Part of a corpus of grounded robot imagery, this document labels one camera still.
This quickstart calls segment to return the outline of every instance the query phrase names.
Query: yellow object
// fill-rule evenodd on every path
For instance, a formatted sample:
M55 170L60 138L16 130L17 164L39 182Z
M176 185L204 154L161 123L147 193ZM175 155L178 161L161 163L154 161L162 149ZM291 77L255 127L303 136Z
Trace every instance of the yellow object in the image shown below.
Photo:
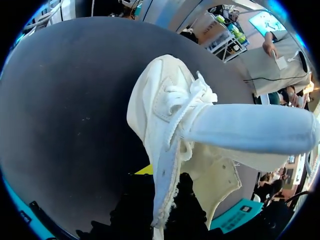
M151 164L135 173L135 175L144 175L144 174L149 174L149 175L153 175L154 174L154 170L153 170Z

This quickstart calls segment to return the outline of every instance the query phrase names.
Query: white cord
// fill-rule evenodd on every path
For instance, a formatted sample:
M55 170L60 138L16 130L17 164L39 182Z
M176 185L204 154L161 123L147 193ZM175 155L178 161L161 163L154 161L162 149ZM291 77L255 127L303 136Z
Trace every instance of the white cord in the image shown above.
M33 23L33 24L30 24L30 25L27 25L23 28L23 30L28 30L28 29L33 29L34 27L36 26L39 26L39 25L42 25L44 24L45 22L48 22L50 20L50 18L59 10L60 6L62 5L62 3L64 2L64 0L61 0L61 2L59 4L57 4L50 12L50 15L41 20L41 21L38 21L36 23Z
M95 8L95 0L92 0L92 5L91 5L91 17L94 16L94 8Z

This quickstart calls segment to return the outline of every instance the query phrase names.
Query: shoe tongue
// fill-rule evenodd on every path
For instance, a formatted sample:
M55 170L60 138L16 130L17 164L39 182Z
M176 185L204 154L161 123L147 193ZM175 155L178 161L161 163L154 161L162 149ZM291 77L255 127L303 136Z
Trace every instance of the shoe tongue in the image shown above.
M224 149L289 156L313 149L319 133L314 114L301 108L221 104L205 107L182 137Z

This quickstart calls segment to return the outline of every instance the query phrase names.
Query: wall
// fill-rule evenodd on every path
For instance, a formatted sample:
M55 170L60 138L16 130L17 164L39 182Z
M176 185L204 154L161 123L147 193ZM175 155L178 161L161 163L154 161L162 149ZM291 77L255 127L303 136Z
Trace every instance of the wall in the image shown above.
M246 12L245 9L236 7L241 13ZM247 40L250 44L246 47L248 50L260 48L265 41L260 32L249 22L249 19L259 14L260 12L249 12L239 16L238 23L240 24Z

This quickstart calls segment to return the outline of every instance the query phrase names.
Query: hand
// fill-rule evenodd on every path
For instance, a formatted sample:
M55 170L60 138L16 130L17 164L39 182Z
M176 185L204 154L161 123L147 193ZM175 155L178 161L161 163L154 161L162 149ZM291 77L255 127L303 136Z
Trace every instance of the hand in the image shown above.
M289 101L294 107L299 107L299 98L298 95L295 93L289 94Z
M264 43L262 44L262 47L265 53L268 54L269 57L271 58L274 57L274 54L272 53L274 51L275 57L278 59L278 52L273 42L264 41Z

